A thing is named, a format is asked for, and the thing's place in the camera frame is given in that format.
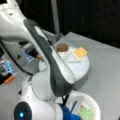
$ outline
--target black panel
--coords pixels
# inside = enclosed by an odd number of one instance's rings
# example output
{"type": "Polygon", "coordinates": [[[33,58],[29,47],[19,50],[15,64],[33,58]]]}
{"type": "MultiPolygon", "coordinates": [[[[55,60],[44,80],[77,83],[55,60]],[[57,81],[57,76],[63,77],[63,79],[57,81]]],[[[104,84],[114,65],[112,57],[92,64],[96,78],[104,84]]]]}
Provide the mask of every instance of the black panel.
{"type": "Polygon", "coordinates": [[[53,93],[56,96],[64,96],[69,94],[69,92],[73,88],[73,84],[69,84],[63,75],[61,74],[61,71],[55,61],[55,59],[52,57],[52,49],[49,46],[49,44],[46,42],[46,40],[38,35],[38,33],[35,30],[35,26],[38,26],[34,21],[32,20],[24,20],[24,24],[27,27],[28,31],[33,36],[34,40],[38,43],[39,47],[43,51],[44,55],[46,56],[49,65],[50,65],[50,82],[51,87],[53,90],[53,93]]]}
{"type": "Polygon", "coordinates": [[[3,49],[0,47],[0,58],[4,55],[3,49]]]}
{"type": "Polygon", "coordinates": [[[4,3],[7,3],[6,0],[0,0],[0,4],[4,4],[4,3]]]}
{"type": "Polygon", "coordinates": [[[20,102],[15,107],[14,111],[15,120],[32,120],[32,111],[26,102],[20,102]]]}

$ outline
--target gray surface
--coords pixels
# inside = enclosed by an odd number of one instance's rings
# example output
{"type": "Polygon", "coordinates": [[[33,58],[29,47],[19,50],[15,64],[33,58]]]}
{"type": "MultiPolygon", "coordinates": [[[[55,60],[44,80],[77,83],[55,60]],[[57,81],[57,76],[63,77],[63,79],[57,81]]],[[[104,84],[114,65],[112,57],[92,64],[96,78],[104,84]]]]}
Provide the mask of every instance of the gray surface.
{"type": "Polygon", "coordinates": [[[90,59],[88,80],[79,90],[93,97],[100,106],[101,120],[120,116],[120,49],[69,33],[59,43],[84,47],[90,59]]]}
{"type": "MultiPolygon", "coordinates": [[[[79,90],[93,97],[100,106],[101,120],[118,120],[120,115],[120,50],[91,39],[69,33],[59,42],[84,47],[90,59],[89,77],[79,90]]],[[[14,120],[14,107],[19,100],[25,75],[18,72],[9,85],[0,86],[0,120],[14,120]]]]}

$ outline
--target cable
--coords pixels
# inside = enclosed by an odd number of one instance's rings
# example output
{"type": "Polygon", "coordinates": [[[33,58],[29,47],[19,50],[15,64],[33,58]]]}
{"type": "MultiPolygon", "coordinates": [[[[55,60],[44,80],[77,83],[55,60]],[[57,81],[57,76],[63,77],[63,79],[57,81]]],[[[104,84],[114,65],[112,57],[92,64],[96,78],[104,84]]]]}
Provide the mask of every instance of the cable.
{"type": "Polygon", "coordinates": [[[26,70],[24,70],[17,62],[16,60],[12,57],[12,55],[10,54],[10,52],[8,51],[8,49],[6,48],[6,46],[4,45],[4,43],[2,42],[2,37],[0,36],[0,43],[3,46],[3,48],[5,49],[5,51],[7,52],[7,54],[10,56],[10,58],[12,59],[12,61],[16,64],[16,66],[23,72],[27,73],[28,75],[33,75],[32,73],[27,72],[26,70]]]}

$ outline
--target dark wall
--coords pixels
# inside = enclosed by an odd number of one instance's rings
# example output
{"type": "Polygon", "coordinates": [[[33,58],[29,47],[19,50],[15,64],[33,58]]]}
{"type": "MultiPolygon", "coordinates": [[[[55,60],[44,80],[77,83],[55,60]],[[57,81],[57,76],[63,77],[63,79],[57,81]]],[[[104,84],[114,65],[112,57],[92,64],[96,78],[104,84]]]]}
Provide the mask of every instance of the dark wall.
{"type": "MultiPolygon", "coordinates": [[[[119,0],[57,0],[61,31],[120,47],[119,0]]],[[[24,0],[24,14],[54,32],[50,0],[24,0]]]]}

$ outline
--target white object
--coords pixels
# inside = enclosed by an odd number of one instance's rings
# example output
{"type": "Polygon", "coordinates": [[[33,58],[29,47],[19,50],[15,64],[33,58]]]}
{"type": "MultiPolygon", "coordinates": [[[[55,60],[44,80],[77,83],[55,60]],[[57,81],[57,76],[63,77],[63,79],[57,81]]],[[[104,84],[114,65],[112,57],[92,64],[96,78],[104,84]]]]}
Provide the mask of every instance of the white object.
{"type": "MultiPolygon", "coordinates": [[[[70,111],[71,111],[75,101],[78,102],[79,106],[74,107],[73,112],[72,112],[73,114],[78,115],[78,111],[79,111],[78,108],[81,105],[83,105],[84,107],[87,107],[88,109],[93,111],[93,113],[94,113],[93,120],[101,120],[100,108],[99,108],[98,104],[96,103],[96,101],[92,97],[90,97],[87,94],[81,93],[81,92],[72,91],[71,94],[69,95],[69,99],[66,103],[66,106],[69,108],[70,111]]],[[[62,99],[58,98],[56,100],[56,103],[62,103],[62,99]]]]}
{"type": "Polygon", "coordinates": [[[90,62],[87,55],[80,59],[76,59],[72,54],[76,49],[77,48],[69,47],[69,50],[67,52],[59,52],[59,55],[72,70],[76,79],[75,88],[78,89],[79,87],[81,87],[83,81],[86,80],[86,78],[85,80],[82,80],[82,78],[87,76],[90,62]]]}
{"type": "Polygon", "coordinates": [[[91,98],[89,95],[81,93],[81,92],[72,92],[68,102],[67,102],[67,107],[71,110],[74,101],[78,100],[79,98],[82,98],[82,102],[81,105],[83,105],[84,107],[87,107],[88,109],[90,109],[91,111],[93,111],[94,113],[94,118],[93,120],[101,120],[101,112],[100,112],[100,108],[98,106],[98,104],[96,103],[96,101],[91,98]]]}

